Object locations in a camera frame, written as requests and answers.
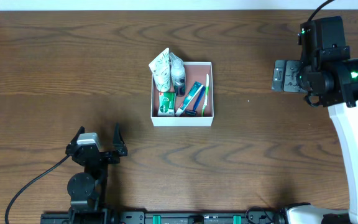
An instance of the bottle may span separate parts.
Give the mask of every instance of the bottle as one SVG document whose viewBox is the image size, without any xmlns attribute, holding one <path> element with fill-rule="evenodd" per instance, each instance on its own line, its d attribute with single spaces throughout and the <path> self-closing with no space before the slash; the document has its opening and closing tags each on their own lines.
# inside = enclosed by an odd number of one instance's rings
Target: bottle
<svg viewBox="0 0 358 224">
<path fill-rule="evenodd" d="M 175 93 L 179 97 L 184 96 L 186 94 L 186 71 L 183 60 L 172 52 L 169 57 L 171 58 L 171 78 Z"/>
</svg>

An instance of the white backdrop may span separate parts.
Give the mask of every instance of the white backdrop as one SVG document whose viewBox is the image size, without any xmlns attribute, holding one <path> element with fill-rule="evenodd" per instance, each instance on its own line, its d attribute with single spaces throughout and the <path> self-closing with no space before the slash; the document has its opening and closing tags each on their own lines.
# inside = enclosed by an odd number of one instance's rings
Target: white backdrop
<svg viewBox="0 0 358 224">
<path fill-rule="evenodd" d="M 325 0 L 0 0 L 0 11 L 316 9 Z M 325 9 L 358 9 L 336 0 Z"/>
</svg>

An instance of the wood grain surface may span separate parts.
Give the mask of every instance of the wood grain surface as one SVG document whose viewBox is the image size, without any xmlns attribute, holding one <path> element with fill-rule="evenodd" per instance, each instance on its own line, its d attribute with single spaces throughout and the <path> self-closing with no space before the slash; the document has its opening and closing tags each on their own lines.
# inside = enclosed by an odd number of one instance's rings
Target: wood grain surface
<svg viewBox="0 0 358 224">
<path fill-rule="evenodd" d="M 110 168 L 117 209 L 246 210 L 311 202 L 347 208 L 341 148 L 326 108 L 270 90 L 277 59 L 298 59 L 311 11 L 0 12 L 0 223 L 28 181 L 65 156 L 80 126 L 108 150 L 120 122 L 128 157 Z M 358 57 L 358 11 L 340 15 Z M 170 47 L 213 63 L 210 128 L 155 128 L 148 68 Z M 67 211 L 67 160 L 13 205 L 11 223 Z"/>
</svg>

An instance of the white box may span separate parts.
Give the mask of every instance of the white box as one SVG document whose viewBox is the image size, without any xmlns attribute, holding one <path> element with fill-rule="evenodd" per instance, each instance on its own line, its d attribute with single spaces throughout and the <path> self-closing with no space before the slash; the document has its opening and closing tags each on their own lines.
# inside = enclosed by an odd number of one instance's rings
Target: white box
<svg viewBox="0 0 358 224">
<path fill-rule="evenodd" d="M 205 85 L 206 82 L 206 74 L 209 74 L 209 90 L 208 90 L 208 106 L 206 108 L 206 115 L 208 110 L 208 116 L 200 117 L 201 109 L 204 104 L 204 98 L 200 101 L 200 104 L 197 107 L 197 115 L 196 117 L 184 116 L 183 112 L 180 117 L 159 117 L 157 116 L 157 110 L 159 105 L 158 92 L 155 89 L 154 79 L 152 78 L 152 99 L 151 99 L 151 110 L 150 117 L 152 119 L 154 126 L 211 126 L 212 121 L 214 119 L 214 91 L 213 91 L 213 78 L 212 78 L 212 63 L 211 62 L 184 62 L 185 70 L 186 70 L 186 94 L 190 91 L 195 81 L 200 82 Z M 175 103 L 175 112 L 177 111 L 179 105 L 183 102 L 185 96 L 176 97 Z M 192 110 L 194 102 L 197 99 L 197 96 L 191 101 L 187 110 Z"/>
</svg>

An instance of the green toothbrush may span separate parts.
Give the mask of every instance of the green toothbrush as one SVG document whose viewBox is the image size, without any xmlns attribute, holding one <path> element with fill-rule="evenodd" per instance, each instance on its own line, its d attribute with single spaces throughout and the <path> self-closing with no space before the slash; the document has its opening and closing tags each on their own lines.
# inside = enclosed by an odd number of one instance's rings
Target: green toothbrush
<svg viewBox="0 0 358 224">
<path fill-rule="evenodd" d="M 205 100 L 203 105 L 203 110 L 201 112 L 201 116 L 204 116 L 204 110 L 206 108 L 206 105 L 208 104 L 208 89 L 209 89 L 209 75 L 206 74 L 206 83 L 205 83 Z"/>
</svg>

